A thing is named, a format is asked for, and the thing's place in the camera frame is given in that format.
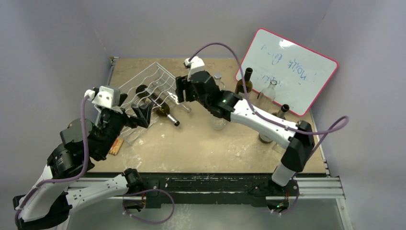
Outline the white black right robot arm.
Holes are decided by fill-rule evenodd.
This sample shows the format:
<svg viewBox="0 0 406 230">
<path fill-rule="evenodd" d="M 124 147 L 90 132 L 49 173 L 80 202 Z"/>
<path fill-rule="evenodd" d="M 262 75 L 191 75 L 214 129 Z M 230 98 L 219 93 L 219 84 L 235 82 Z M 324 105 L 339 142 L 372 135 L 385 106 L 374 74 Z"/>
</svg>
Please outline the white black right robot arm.
<svg viewBox="0 0 406 230">
<path fill-rule="evenodd" d="M 249 127 L 285 149 L 269 181 L 273 194 L 286 191 L 290 179 L 303 171 L 315 146 L 314 138 L 306 135 L 312 130 L 308 122 L 290 122 L 249 105 L 240 95 L 221 90 L 207 71 L 176 77 L 175 83 L 180 102 L 197 101 L 214 117 Z"/>
</svg>

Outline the olive wine bottle beige label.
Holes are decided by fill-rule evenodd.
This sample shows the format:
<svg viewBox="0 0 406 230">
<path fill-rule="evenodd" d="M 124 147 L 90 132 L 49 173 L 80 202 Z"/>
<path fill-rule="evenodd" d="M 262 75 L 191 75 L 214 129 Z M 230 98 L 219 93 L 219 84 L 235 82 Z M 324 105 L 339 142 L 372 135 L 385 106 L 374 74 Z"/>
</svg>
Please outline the olive wine bottle beige label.
<svg viewBox="0 0 406 230">
<path fill-rule="evenodd" d="M 166 117 L 176 127 L 180 125 L 180 121 L 170 113 L 169 105 L 158 97 L 153 91 L 151 91 L 146 85 L 142 84 L 137 87 L 136 96 L 141 99 L 143 103 L 152 103 L 153 111 L 158 116 Z"/>
</svg>

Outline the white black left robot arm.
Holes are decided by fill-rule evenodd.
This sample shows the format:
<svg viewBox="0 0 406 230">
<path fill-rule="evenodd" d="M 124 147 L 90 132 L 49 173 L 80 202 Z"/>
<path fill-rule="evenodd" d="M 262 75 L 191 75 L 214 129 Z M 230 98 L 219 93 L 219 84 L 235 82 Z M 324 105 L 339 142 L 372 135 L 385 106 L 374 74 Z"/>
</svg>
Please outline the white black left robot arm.
<svg viewBox="0 0 406 230">
<path fill-rule="evenodd" d="M 105 121 L 97 126 L 85 117 L 60 132 L 61 144 L 47 159 L 39 180 L 26 195 L 13 199 L 15 224 L 20 230 L 55 227 L 74 212 L 119 195 L 139 195 L 144 186 L 136 169 L 126 169 L 103 183 L 76 191 L 68 187 L 92 169 L 91 159 L 104 160 L 124 127 L 148 127 L 152 104 L 133 105 L 135 116 L 104 108 Z"/>
</svg>

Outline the dark green wine bottle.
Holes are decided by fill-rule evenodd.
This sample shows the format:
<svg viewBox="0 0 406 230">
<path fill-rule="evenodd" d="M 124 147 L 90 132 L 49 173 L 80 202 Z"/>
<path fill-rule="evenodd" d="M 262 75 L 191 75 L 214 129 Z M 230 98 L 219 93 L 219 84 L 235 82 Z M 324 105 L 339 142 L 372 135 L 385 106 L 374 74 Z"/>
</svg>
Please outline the dark green wine bottle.
<svg viewBox="0 0 406 230">
<path fill-rule="evenodd" d="M 235 93 L 244 99 L 249 99 L 250 93 L 252 92 L 253 84 L 250 80 L 252 73 L 252 68 L 246 68 L 243 77 L 237 82 L 235 87 Z"/>
</svg>

